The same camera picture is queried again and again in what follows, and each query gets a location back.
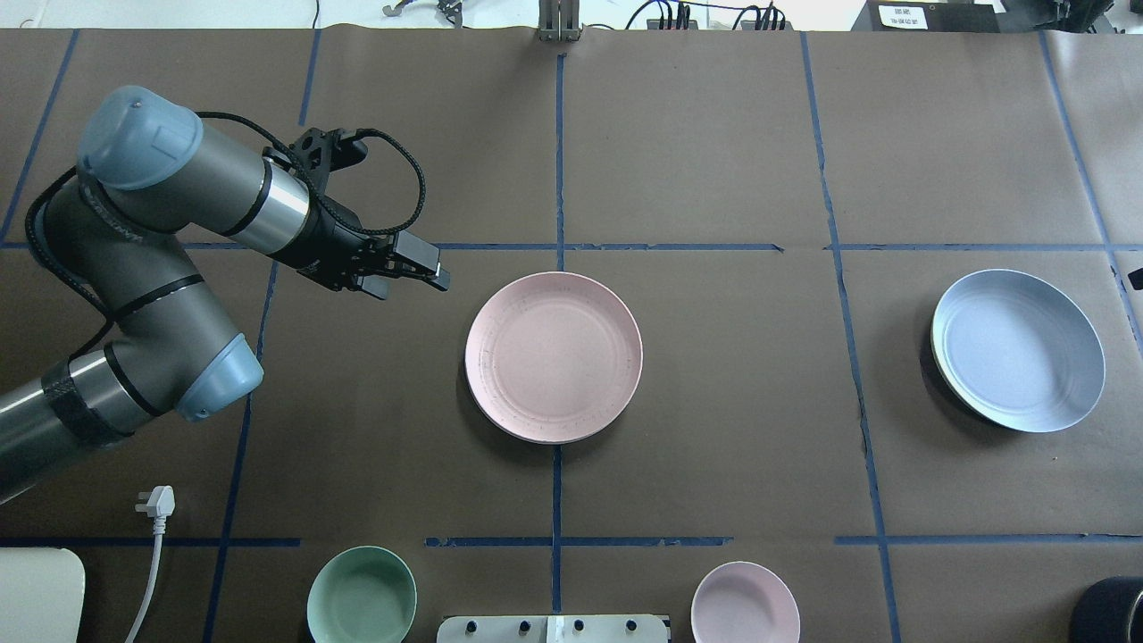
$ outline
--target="pink plate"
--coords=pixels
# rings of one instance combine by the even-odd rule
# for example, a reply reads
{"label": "pink plate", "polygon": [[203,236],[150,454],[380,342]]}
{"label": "pink plate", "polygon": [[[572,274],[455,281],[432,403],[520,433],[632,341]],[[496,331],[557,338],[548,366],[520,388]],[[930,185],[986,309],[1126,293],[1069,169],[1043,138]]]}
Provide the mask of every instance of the pink plate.
{"label": "pink plate", "polygon": [[745,561],[714,568],[690,604],[695,643],[798,643],[793,594],[770,570]]}
{"label": "pink plate", "polygon": [[464,367],[496,426],[528,442],[566,444],[598,433],[631,402],[642,339],[631,311],[599,281],[539,272],[480,308]]}

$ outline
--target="black cylinder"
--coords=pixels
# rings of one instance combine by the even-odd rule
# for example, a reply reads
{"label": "black cylinder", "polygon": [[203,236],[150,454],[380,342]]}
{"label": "black cylinder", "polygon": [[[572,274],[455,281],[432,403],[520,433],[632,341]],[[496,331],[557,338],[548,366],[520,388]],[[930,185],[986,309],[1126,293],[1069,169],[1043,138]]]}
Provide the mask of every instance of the black cylinder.
{"label": "black cylinder", "polygon": [[1071,643],[1143,643],[1143,577],[1118,576],[1087,588],[1072,610]]}

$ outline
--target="plate rim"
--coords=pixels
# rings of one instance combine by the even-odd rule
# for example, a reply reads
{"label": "plate rim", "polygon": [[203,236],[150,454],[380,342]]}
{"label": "plate rim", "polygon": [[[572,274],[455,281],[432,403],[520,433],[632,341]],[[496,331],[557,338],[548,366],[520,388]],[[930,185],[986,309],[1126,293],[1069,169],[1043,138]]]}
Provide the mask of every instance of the plate rim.
{"label": "plate rim", "polygon": [[706,576],[704,576],[703,579],[698,581],[698,587],[695,588],[695,594],[690,598],[690,634],[692,636],[695,637],[696,643],[702,643],[698,636],[698,632],[696,632],[697,628],[695,627],[695,605],[698,603],[698,595],[702,592],[703,586],[706,585],[706,582],[711,579],[711,577],[721,572],[724,569],[737,568],[737,566],[748,566],[758,569],[764,573],[764,576],[768,576],[769,578],[773,578],[774,580],[777,581],[778,587],[782,588],[782,592],[780,593],[778,596],[767,595],[767,597],[772,600],[775,597],[782,600],[789,600],[790,605],[793,608],[793,616],[794,616],[794,621],[793,621],[794,628],[792,633],[793,636],[790,643],[797,643],[801,638],[801,610],[798,608],[798,600],[793,597],[793,592],[791,592],[790,586],[786,585],[784,580],[782,580],[782,577],[780,577],[769,568],[760,565],[753,561],[728,561],[726,563],[722,563],[721,565],[718,565],[713,570],[706,572]]}
{"label": "plate rim", "polygon": [[[945,363],[944,359],[946,356],[945,356],[944,352],[938,348],[937,324],[936,324],[937,313],[941,311],[941,306],[945,304],[945,302],[946,302],[946,299],[949,297],[949,292],[951,292],[953,290],[953,288],[956,288],[958,284],[960,284],[961,281],[965,281],[965,280],[972,279],[972,278],[980,278],[981,274],[985,274],[985,273],[989,273],[989,272],[1009,272],[1009,273],[1013,273],[1013,274],[1018,274],[1022,278],[1029,278],[1029,279],[1032,279],[1034,281],[1039,281],[1040,283],[1047,286],[1048,288],[1050,288],[1052,290],[1054,290],[1056,294],[1061,295],[1064,298],[1064,300],[1066,300],[1069,304],[1071,304],[1072,308],[1074,308],[1077,312],[1079,312],[1080,316],[1084,319],[1084,321],[1085,321],[1085,323],[1087,325],[1086,327],[1087,330],[1089,330],[1092,332],[1092,337],[1095,338],[1096,347],[1100,349],[1100,367],[1101,367],[1101,369],[1100,369],[1100,371],[1101,371],[1100,372],[1100,392],[1096,394],[1095,400],[1092,402],[1092,405],[1082,413],[1082,416],[1080,416],[1079,418],[1077,418],[1071,424],[1062,426],[1062,427],[1052,427],[1052,428],[1044,429],[1044,431],[1037,431],[1037,429],[1031,429],[1031,428],[1026,428],[1026,427],[1022,428],[1022,427],[1013,426],[1009,423],[1004,423],[1004,421],[999,420],[996,417],[997,416],[996,412],[992,411],[986,404],[983,404],[983,403],[978,402],[976,400],[976,397],[969,395],[968,392],[961,391],[961,386],[958,384],[957,379],[953,378],[953,377],[951,377],[950,373],[953,372],[953,371],[956,371],[956,369],[953,369],[951,364],[946,364]],[[1095,408],[1098,405],[1100,400],[1103,399],[1103,392],[1104,392],[1104,388],[1106,387],[1106,384],[1108,384],[1108,356],[1106,356],[1106,352],[1103,349],[1103,340],[1100,339],[1100,333],[1095,330],[1095,324],[1092,323],[1092,319],[1087,315],[1086,312],[1084,312],[1084,308],[1080,307],[1079,304],[1077,304],[1076,300],[1072,299],[1068,295],[1068,292],[1063,291],[1061,288],[1056,287],[1054,283],[1052,283],[1052,282],[1049,282],[1049,281],[1047,281],[1045,279],[1041,279],[1041,278],[1037,276],[1036,274],[1030,274],[1030,273],[1024,272],[1022,270],[1014,270],[1012,267],[985,267],[983,270],[976,270],[974,272],[969,272],[968,274],[965,274],[964,276],[957,279],[956,281],[952,282],[952,284],[950,284],[948,288],[945,288],[945,290],[941,294],[941,298],[937,300],[936,306],[933,308],[933,315],[930,316],[930,323],[929,323],[929,348],[933,352],[933,361],[936,363],[937,371],[941,373],[941,378],[944,380],[945,385],[949,386],[949,388],[952,391],[952,393],[956,394],[956,396],[961,402],[964,402],[965,404],[967,404],[973,411],[975,411],[976,413],[981,415],[982,417],[984,417],[989,421],[994,423],[994,424],[997,424],[997,425],[999,425],[999,426],[1001,426],[1001,427],[1004,427],[1006,429],[1010,429],[1010,431],[1014,431],[1014,432],[1021,432],[1021,433],[1025,433],[1025,434],[1050,434],[1050,433],[1056,433],[1056,432],[1062,432],[1064,429],[1069,429],[1069,428],[1074,427],[1076,425],[1082,423],[1088,416],[1092,415],[1093,411],[1095,411]]]}
{"label": "plate rim", "polygon": [[[638,368],[636,369],[634,383],[631,386],[631,392],[626,395],[626,400],[623,402],[622,405],[620,405],[618,411],[615,413],[615,416],[612,417],[610,419],[608,419],[607,423],[605,423],[602,426],[600,426],[599,428],[592,431],[589,434],[584,434],[584,435],[581,435],[581,436],[577,436],[577,437],[574,437],[574,439],[570,439],[570,440],[545,441],[545,440],[538,440],[538,439],[534,439],[534,437],[523,436],[523,435],[520,435],[517,432],[513,432],[512,429],[510,429],[510,428],[505,427],[503,424],[501,424],[490,413],[488,413],[488,411],[485,409],[483,403],[481,403],[481,401],[480,401],[480,395],[477,393],[477,389],[475,389],[475,387],[473,387],[473,384],[472,384],[472,375],[477,370],[477,365],[473,364],[472,360],[470,360],[470,353],[472,353],[474,351],[473,349],[473,332],[475,331],[477,321],[480,320],[481,315],[485,314],[485,311],[488,310],[488,306],[502,292],[511,289],[512,287],[517,286],[521,281],[526,281],[528,279],[535,279],[535,278],[539,278],[539,276],[545,276],[545,275],[560,275],[560,278],[568,276],[568,278],[573,278],[574,280],[585,281],[585,282],[591,283],[594,287],[600,288],[602,291],[605,291],[609,296],[614,297],[615,300],[618,302],[618,304],[622,306],[623,311],[626,313],[625,318],[630,319],[630,321],[631,321],[631,328],[634,329],[636,339],[638,340],[637,348],[638,348],[638,355],[639,355],[639,364],[638,364]],[[531,444],[543,444],[543,445],[549,445],[549,447],[561,445],[561,444],[570,444],[573,442],[578,442],[581,440],[586,440],[586,439],[589,439],[589,437],[591,437],[591,436],[593,436],[593,435],[602,432],[607,427],[609,427],[616,419],[618,419],[618,417],[623,413],[623,411],[626,410],[628,405],[631,404],[631,400],[634,399],[636,392],[639,391],[639,384],[642,381],[642,370],[644,370],[642,331],[640,331],[640,329],[639,329],[639,321],[636,319],[634,313],[631,312],[631,306],[629,306],[626,304],[626,302],[624,302],[623,298],[620,297],[620,295],[617,295],[615,292],[615,290],[613,290],[612,288],[608,288],[606,284],[604,284],[599,280],[592,279],[591,276],[588,276],[586,274],[581,274],[578,272],[572,272],[572,271],[568,271],[568,270],[545,270],[545,271],[542,271],[542,272],[533,272],[530,274],[525,274],[522,276],[513,279],[512,281],[509,281],[507,283],[505,283],[504,286],[502,286],[501,288],[498,288],[495,292],[493,292],[493,295],[490,297],[488,297],[488,299],[480,306],[480,310],[477,311],[477,314],[472,318],[472,324],[469,325],[469,333],[467,333],[467,336],[465,337],[465,340],[464,340],[464,376],[465,376],[465,380],[466,380],[467,386],[469,386],[469,393],[472,394],[472,399],[477,403],[477,407],[480,409],[480,412],[491,424],[496,425],[496,427],[499,428],[502,432],[509,434],[512,437],[522,440],[525,442],[529,442]]]}

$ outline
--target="cable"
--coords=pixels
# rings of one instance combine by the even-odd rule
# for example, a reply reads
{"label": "cable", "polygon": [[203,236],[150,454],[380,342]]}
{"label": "cable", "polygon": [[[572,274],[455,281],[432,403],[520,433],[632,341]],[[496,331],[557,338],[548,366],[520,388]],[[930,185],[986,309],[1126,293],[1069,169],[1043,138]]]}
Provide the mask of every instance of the cable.
{"label": "cable", "polygon": [[660,11],[658,13],[658,26],[660,26],[660,29],[664,27],[664,24],[663,24],[663,21],[664,21],[663,7],[666,7],[666,17],[665,17],[665,19],[666,19],[666,26],[668,26],[668,29],[670,29],[669,25],[674,21],[674,13],[671,9],[671,5],[668,2],[668,0],[647,0],[646,2],[644,2],[642,5],[640,5],[638,9],[636,9],[636,13],[631,14],[631,19],[629,19],[628,21],[628,25],[623,27],[624,31],[631,29],[631,25],[634,24],[634,22],[636,22],[636,17],[638,17],[639,14],[641,14],[644,9],[646,9],[647,7],[650,7],[653,3],[658,5],[658,11]]}
{"label": "cable", "polygon": [[[665,2],[665,0],[652,0],[652,1]],[[297,155],[297,153],[295,153],[294,150],[289,148],[289,146],[287,146],[285,143],[279,140],[273,134],[267,131],[265,128],[254,122],[253,120],[245,116],[240,116],[238,114],[232,114],[226,112],[197,112],[197,113],[199,118],[231,120],[240,124],[243,124],[246,127],[249,127],[254,131],[258,132],[263,138],[269,140],[270,144],[273,145],[275,150],[278,150],[279,152],[285,154],[287,159],[289,159],[290,163],[295,168],[296,175],[305,184],[306,190],[310,193],[310,198],[317,201],[319,207],[325,209],[329,214],[329,216],[334,218],[334,220],[347,227],[349,230],[352,230],[359,234],[368,234],[368,235],[392,234],[395,232],[400,232],[401,230],[405,230],[409,225],[413,225],[421,216],[421,210],[424,208],[425,196],[426,196],[424,171],[421,169],[421,164],[417,162],[417,160],[413,156],[411,153],[409,153],[408,150],[405,148],[403,145],[401,145],[400,143],[397,142],[395,138],[393,138],[392,136],[385,134],[379,129],[373,129],[373,128],[358,129],[357,136],[359,138],[370,137],[370,136],[381,138],[386,143],[389,143],[390,145],[392,145],[393,148],[395,148],[402,156],[405,156],[407,161],[409,161],[409,164],[413,167],[413,170],[417,175],[417,206],[413,210],[413,214],[403,223],[399,225],[393,225],[391,227],[369,228],[369,227],[361,227],[358,225],[353,225],[347,220],[345,220],[344,218],[342,218],[342,216],[337,214],[337,209],[334,207],[334,204],[329,202],[329,199],[327,199],[323,194],[318,192],[317,186],[314,186],[313,184],[313,179],[310,177],[310,172],[306,170],[305,164],[302,162],[302,159]],[[51,252],[46,247],[43,247],[43,243],[40,240],[40,234],[38,232],[41,226],[40,219],[47,212],[47,204],[59,192],[59,190],[62,190],[63,186],[74,176],[75,176],[75,167],[72,166],[62,175],[59,175],[58,178],[53,180],[51,184],[48,185],[46,190],[43,190],[43,192],[40,192],[40,195],[35,196],[35,200],[33,200],[32,204],[27,208],[27,214],[24,216],[24,236],[27,238],[27,247],[32,251],[32,256],[35,257],[35,260],[39,262],[40,265],[48,268],[49,272],[51,272],[57,279],[63,281],[65,286],[75,291],[75,294],[83,297],[83,299],[87,303],[91,304],[91,307],[94,307],[101,315],[103,315],[103,327],[101,327],[99,330],[94,336],[91,336],[91,339],[86,341],[83,346],[75,349],[67,357],[69,362],[75,360],[77,357],[86,355],[93,348],[98,346],[98,344],[103,341],[103,339],[107,337],[107,333],[110,333],[111,330],[115,327],[115,321],[114,318],[112,316],[111,310],[109,310],[107,306],[104,305],[102,300],[99,300],[98,296],[96,296],[86,287],[83,287],[82,283],[77,281],[75,278],[72,276],[71,272],[69,272],[67,268],[64,267],[59,263],[59,260],[57,260],[56,257],[53,256]]]}
{"label": "cable", "polygon": [[710,2],[692,2],[692,0],[660,0],[661,2],[679,2],[682,5],[694,5],[695,7],[710,7],[711,9],[729,9],[741,11],[743,7],[728,7],[726,5],[711,5]]}
{"label": "cable", "polygon": [[89,351],[95,348],[103,340],[103,338],[107,337],[107,333],[110,333],[111,329],[115,325],[114,320],[111,316],[111,311],[107,310],[107,306],[103,305],[99,297],[85,288],[82,283],[77,281],[67,268],[61,265],[56,257],[53,256],[51,252],[48,251],[48,249],[40,242],[38,230],[40,228],[40,218],[47,212],[48,202],[51,201],[51,198],[55,196],[56,193],[63,188],[64,184],[71,180],[74,176],[75,167],[72,166],[67,169],[67,171],[63,172],[58,178],[53,180],[51,185],[48,185],[47,190],[40,192],[39,196],[35,196],[35,200],[33,200],[32,204],[27,208],[27,214],[24,216],[24,236],[27,238],[27,247],[32,250],[32,256],[35,257],[35,260],[39,262],[40,265],[47,267],[48,271],[63,281],[65,286],[83,297],[87,303],[91,304],[91,306],[103,315],[103,327],[94,336],[91,336],[91,339],[85,343],[83,346],[72,352],[72,354],[67,357],[69,362],[81,355],[86,355]]}
{"label": "cable", "polygon": [[271,145],[273,145],[275,150],[278,150],[279,152],[285,154],[287,159],[289,159],[290,164],[293,164],[295,168],[297,177],[302,179],[302,183],[304,183],[306,188],[309,190],[310,198],[315,200],[318,204],[322,209],[325,209],[326,212],[329,214],[329,216],[334,218],[334,220],[342,224],[344,227],[347,227],[349,230],[357,232],[358,234],[381,236],[385,234],[392,234],[394,232],[400,232],[401,230],[405,230],[409,225],[416,223],[417,218],[419,218],[421,216],[421,210],[424,208],[425,195],[426,195],[425,175],[424,171],[421,169],[421,163],[418,163],[417,159],[413,158],[413,154],[410,154],[409,151],[406,150],[403,145],[398,143],[395,138],[393,138],[392,136],[385,134],[379,129],[362,128],[357,130],[357,135],[359,138],[365,138],[370,136],[381,138],[384,142],[389,143],[394,150],[397,150],[398,153],[405,156],[405,160],[409,161],[409,166],[413,167],[413,171],[415,171],[417,175],[417,206],[413,210],[413,214],[407,219],[405,219],[403,223],[399,225],[393,225],[391,227],[373,228],[373,227],[360,227],[342,218],[342,216],[337,214],[337,208],[331,202],[329,202],[329,199],[327,199],[325,194],[318,192],[318,187],[314,186],[313,179],[310,178],[310,172],[305,168],[305,163],[302,162],[302,159],[297,155],[297,153],[295,153],[294,150],[289,148],[281,140],[279,140],[273,134],[266,131],[266,129],[263,128],[261,124],[254,122],[253,120],[246,116],[227,112],[195,112],[195,113],[199,115],[199,118],[213,118],[219,120],[234,121],[239,124],[249,127],[250,129],[257,131],[263,138],[270,140]]}
{"label": "cable", "polygon": [[159,578],[159,554],[162,553],[162,535],[154,535],[154,549],[151,553],[151,573],[146,577],[146,590],[143,593],[143,603],[139,605],[139,612],[135,616],[135,624],[131,625],[131,630],[127,634],[127,643],[135,643],[135,637],[139,634],[139,628],[143,627],[143,619],[146,618],[146,611],[151,606],[151,596],[154,595],[154,584]]}
{"label": "cable", "polygon": [[766,10],[762,11],[762,16],[758,18],[758,22],[754,23],[754,31],[762,31],[769,29],[770,15],[773,15],[773,11],[774,11],[774,0],[770,0],[770,3],[766,6]]}
{"label": "cable", "polygon": [[143,593],[143,603],[139,612],[135,616],[131,630],[127,634],[127,643],[135,643],[135,637],[143,627],[143,619],[146,618],[147,608],[151,606],[151,597],[154,595],[154,584],[159,578],[159,555],[162,553],[162,535],[167,533],[167,517],[175,513],[175,490],[170,485],[157,487],[151,491],[139,495],[139,500],[146,500],[143,505],[136,505],[135,511],[146,514],[154,520],[151,533],[154,535],[154,549],[151,550],[151,573],[146,577],[146,590]]}
{"label": "cable", "polygon": [[758,5],[751,5],[751,6],[746,7],[746,8],[744,8],[743,10],[738,11],[738,17],[734,18],[734,26],[730,27],[730,31],[737,30],[738,29],[738,24],[742,22],[742,17],[745,16],[746,14],[749,14],[750,11],[754,11],[756,13],[754,17],[758,18],[756,22],[761,22],[762,21],[762,9],[761,9],[761,7],[759,7]]}

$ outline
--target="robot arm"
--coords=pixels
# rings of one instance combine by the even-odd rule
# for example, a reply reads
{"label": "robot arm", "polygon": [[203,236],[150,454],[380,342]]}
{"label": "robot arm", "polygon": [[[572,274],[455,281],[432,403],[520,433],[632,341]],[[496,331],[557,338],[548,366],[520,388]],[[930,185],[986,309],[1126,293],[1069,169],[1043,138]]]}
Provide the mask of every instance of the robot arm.
{"label": "robot arm", "polygon": [[202,420],[261,384],[246,339],[174,236],[187,224],[334,290],[385,298],[384,276],[448,288],[435,246],[403,226],[362,228],[323,194],[330,171],[365,158],[362,136],[311,129],[259,155],[144,88],[106,98],[80,142],[77,178],[29,227],[57,272],[90,284],[122,337],[0,395],[0,504],[152,418]]}

